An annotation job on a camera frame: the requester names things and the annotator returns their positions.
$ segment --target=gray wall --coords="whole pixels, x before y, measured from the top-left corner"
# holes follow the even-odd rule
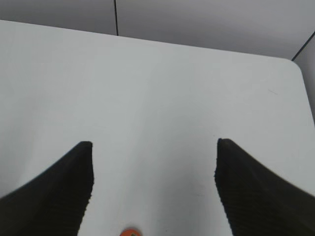
[[[113,0],[0,0],[0,19],[116,34]]]
[[[302,70],[313,118],[315,118],[315,38],[308,43],[295,62]]]
[[[292,59],[314,0],[117,0],[122,36]]]

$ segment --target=orange ball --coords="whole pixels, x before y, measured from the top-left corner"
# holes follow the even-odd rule
[[[126,229],[120,234],[120,236],[141,236],[141,234],[135,229]]]

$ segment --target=white surface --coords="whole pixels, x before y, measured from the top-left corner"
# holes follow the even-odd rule
[[[1,193],[92,141],[79,236],[230,236],[213,178],[220,137],[315,194],[294,63],[4,21],[0,32]]]
[[[0,0],[0,19],[116,34],[113,0]]]
[[[315,38],[308,43],[295,62],[301,67],[311,110],[315,117]]]
[[[292,59],[313,0],[117,0],[121,36]]]

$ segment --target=white table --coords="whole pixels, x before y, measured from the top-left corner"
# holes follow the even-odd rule
[[[220,137],[315,194],[314,123],[286,59],[0,21],[0,110],[2,195],[94,143],[79,236],[230,236]]]

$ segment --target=textured rubber pad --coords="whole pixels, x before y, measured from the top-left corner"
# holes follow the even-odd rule
[[[0,236],[76,236],[94,183],[92,143],[0,199]]]
[[[315,198],[229,139],[218,141],[215,182],[234,236],[315,236]]]

